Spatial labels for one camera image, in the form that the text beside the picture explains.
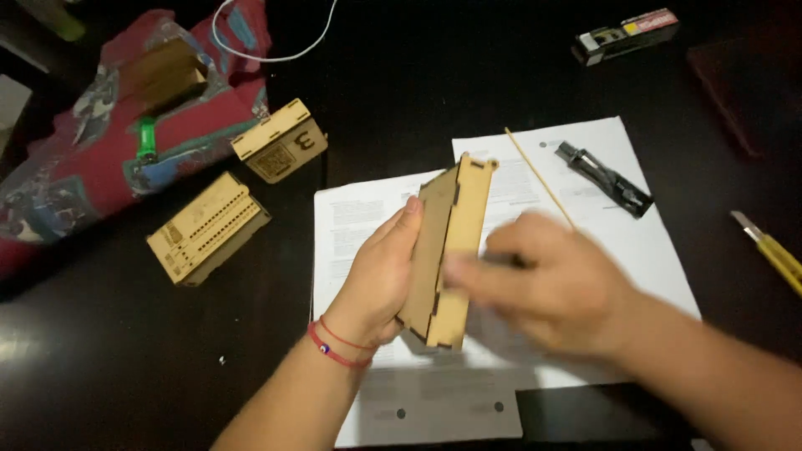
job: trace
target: row of rectangular holes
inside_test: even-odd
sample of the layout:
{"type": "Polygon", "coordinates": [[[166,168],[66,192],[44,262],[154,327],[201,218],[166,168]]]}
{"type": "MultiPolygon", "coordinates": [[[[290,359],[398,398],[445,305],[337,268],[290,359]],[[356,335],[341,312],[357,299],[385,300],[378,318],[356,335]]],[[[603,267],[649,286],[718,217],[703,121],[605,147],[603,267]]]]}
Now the row of rectangular holes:
{"type": "Polygon", "coordinates": [[[198,235],[198,234],[199,234],[199,233],[200,233],[200,232],[201,232],[201,231],[204,229],[204,227],[208,226],[208,225],[209,225],[209,223],[210,223],[210,222],[211,222],[211,221],[212,221],[212,220],[213,220],[215,217],[219,216],[219,215],[220,215],[220,213],[223,213],[223,211],[224,211],[225,209],[227,209],[229,206],[231,206],[231,204],[232,204],[232,203],[234,203],[235,201],[237,201],[237,199],[239,199],[241,195],[242,195],[242,193],[239,193],[239,194],[238,194],[238,195],[237,195],[237,196],[236,196],[236,197],[235,197],[235,198],[234,198],[232,201],[230,201],[228,204],[225,204],[225,205],[223,205],[223,208],[222,208],[222,209],[221,209],[219,212],[215,213],[215,214],[214,214],[214,216],[212,216],[212,217],[211,217],[211,218],[210,218],[210,219],[209,219],[207,222],[204,222],[204,224],[203,224],[201,227],[199,227],[199,228],[198,228],[198,230],[195,230],[195,233],[193,233],[192,235],[189,235],[189,237],[190,237],[190,238],[195,238],[195,235],[198,235]]]}
{"type": "MultiPolygon", "coordinates": [[[[234,221],[236,221],[237,219],[239,219],[241,215],[243,215],[243,214],[247,213],[247,212],[248,212],[248,210],[249,210],[249,209],[251,209],[252,207],[253,207],[253,205],[248,205],[247,207],[245,207],[245,210],[243,210],[243,211],[242,211],[242,213],[240,213],[240,214],[238,214],[237,216],[235,216],[235,217],[234,217],[234,219],[232,219],[231,221],[229,221],[229,223],[228,223],[228,224],[226,224],[226,225],[224,225],[224,226],[223,226],[223,230],[226,230],[226,229],[228,229],[228,228],[229,228],[229,226],[231,225],[231,223],[232,223],[232,222],[234,222],[234,221]]],[[[199,247],[199,248],[198,248],[198,252],[201,252],[203,249],[205,249],[206,245],[208,245],[208,244],[209,244],[209,243],[210,243],[210,242],[211,242],[211,241],[212,241],[214,238],[217,238],[217,235],[221,234],[221,233],[223,232],[223,230],[221,230],[220,232],[217,232],[217,233],[216,233],[216,234],[214,234],[214,235],[213,235],[213,236],[212,236],[210,239],[206,240],[206,243],[204,243],[204,245],[203,245],[203,246],[201,246],[201,247],[199,247]]]]}

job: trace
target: wooden box with number 3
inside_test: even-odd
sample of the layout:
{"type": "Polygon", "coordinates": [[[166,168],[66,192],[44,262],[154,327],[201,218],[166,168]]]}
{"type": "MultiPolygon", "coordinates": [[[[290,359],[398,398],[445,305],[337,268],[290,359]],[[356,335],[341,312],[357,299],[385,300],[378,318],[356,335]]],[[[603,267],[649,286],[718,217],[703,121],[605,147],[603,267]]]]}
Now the wooden box with number 3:
{"type": "Polygon", "coordinates": [[[268,183],[276,183],[329,147],[300,99],[231,141],[234,152],[268,183]]]}

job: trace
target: black tool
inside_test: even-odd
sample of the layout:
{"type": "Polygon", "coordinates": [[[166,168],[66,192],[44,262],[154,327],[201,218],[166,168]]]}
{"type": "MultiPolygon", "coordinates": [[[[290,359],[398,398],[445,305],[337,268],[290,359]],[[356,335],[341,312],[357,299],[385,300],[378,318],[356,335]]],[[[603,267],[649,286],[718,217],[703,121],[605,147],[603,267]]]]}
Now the black tool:
{"type": "Polygon", "coordinates": [[[565,160],[569,168],[592,181],[635,219],[640,219],[654,204],[652,196],[644,193],[621,174],[604,166],[587,150],[575,148],[563,141],[555,154],[565,160]]]}

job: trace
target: left hand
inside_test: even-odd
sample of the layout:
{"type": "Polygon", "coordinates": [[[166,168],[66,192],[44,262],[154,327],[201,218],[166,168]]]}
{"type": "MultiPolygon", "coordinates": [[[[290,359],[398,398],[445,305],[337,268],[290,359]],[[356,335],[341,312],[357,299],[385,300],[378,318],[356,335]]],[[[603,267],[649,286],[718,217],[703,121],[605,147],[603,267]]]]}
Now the left hand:
{"type": "Polygon", "coordinates": [[[363,346],[389,343],[401,332],[395,315],[407,299],[412,248],[422,221],[423,204],[411,196],[362,244],[323,316],[332,332],[363,346]]]}

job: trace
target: red string bracelet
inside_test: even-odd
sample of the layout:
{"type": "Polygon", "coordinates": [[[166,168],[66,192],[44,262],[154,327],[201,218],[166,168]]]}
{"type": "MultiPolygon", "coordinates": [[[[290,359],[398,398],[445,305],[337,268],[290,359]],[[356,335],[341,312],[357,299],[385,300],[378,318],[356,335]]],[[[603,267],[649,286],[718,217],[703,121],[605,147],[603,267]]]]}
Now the red string bracelet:
{"type": "Polygon", "coordinates": [[[314,344],[318,347],[320,352],[322,352],[325,356],[330,357],[333,361],[348,368],[364,368],[371,364],[371,362],[373,361],[372,357],[370,359],[353,361],[353,360],[348,360],[345,357],[339,355],[338,353],[332,351],[331,347],[329,347],[328,344],[323,343],[323,340],[320,339],[318,333],[314,330],[314,326],[317,323],[318,323],[317,321],[309,323],[309,326],[306,327],[306,333],[309,334],[309,337],[312,339],[314,344]]]}
{"type": "Polygon", "coordinates": [[[367,350],[367,351],[373,351],[374,349],[376,349],[376,348],[378,347],[378,346],[370,346],[370,347],[368,347],[368,346],[359,346],[358,344],[356,344],[356,343],[352,343],[352,342],[350,342],[350,341],[348,341],[348,340],[346,340],[346,339],[341,339],[340,337],[336,336],[336,335],[335,335],[335,334],[334,334],[334,333],[333,333],[333,332],[332,332],[332,331],[331,331],[331,330],[330,330],[330,329],[329,329],[329,328],[326,326],[326,323],[324,323],[324,322],[323,322],[323,317],[322,317],[322,316],[320,317],[320,319],[319,319],[318,321],[320,322],[320,325],[321,325],[321,326],[323,326],[323,330],[325,330],[326,332],[329,332],[329,335],[331,335],[331,336],[333,336],[334,338],[336,338],[336,339],[337,339],[337,341],[339,341],[340,343],[345,343],[345,344],[347,344],[348,346],[351,346],[351,347],[356,347],[357,349],[365,349],[365,350],[367,350]]]}

